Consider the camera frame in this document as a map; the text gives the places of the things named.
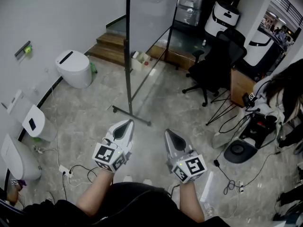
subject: railing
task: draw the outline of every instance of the railing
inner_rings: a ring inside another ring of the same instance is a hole
[[[303,16],[288,0],[274,0],[276,1],[288,15],[292,18],[292,21],[298,26],[303,28]]]

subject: white toilet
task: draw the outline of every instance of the white toilet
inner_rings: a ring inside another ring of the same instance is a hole
[[[35,180],[41,176],[39,163],[29,148],[8,134],[2,144],[1,156],[17,180]]]
[[[33,105],[28,111],[22,126],[31,137],[38,137],[51,142],[57,136],[56,127],[36,105]]]
[[[55,62],[63,79],[72,87],[85,88],[91,84],[89,59],[84,54],[67,50],[59,55]]]
[[[36,105],[25,97],[21,90],[16,93],[7,112],[22,124],[31,137],[39,137],[49,142],[56,138],[56,127]]]

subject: long dark hair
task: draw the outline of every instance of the long dark hair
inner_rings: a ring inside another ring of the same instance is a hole
[[[266,85],[264,92],[268,105],[272,97],[282,89],[284,89],[282,102],[286,121],[300,103],[303,93],[303,59],[289,65]]]

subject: toilet lid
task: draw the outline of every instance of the toilet lid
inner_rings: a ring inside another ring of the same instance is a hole
[[[56,65],[64,71],[81,72],[89,66],[89,59],[78,51],[67,50],[57,57]]]
[[[19,152],[17,151],[13,141],[7,134],[1,148],[1,156],[6,163],[7,168],[12,175],[20,180],[23,177],[24,168]]]
[[[44,125],[44,113],[39,108],[37,108],[36,105],[33,105],[27,113],[22,126],[31,137],[38,137],[41,134]]]

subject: yellow object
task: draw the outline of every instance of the yellow object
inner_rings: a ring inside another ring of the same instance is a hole
[[[31,47],[31,46],[26,47],[26,48],[24,49],[24,52],[25,52],[25,54],[31,53],[31,52],[32,52],[32,47]]]

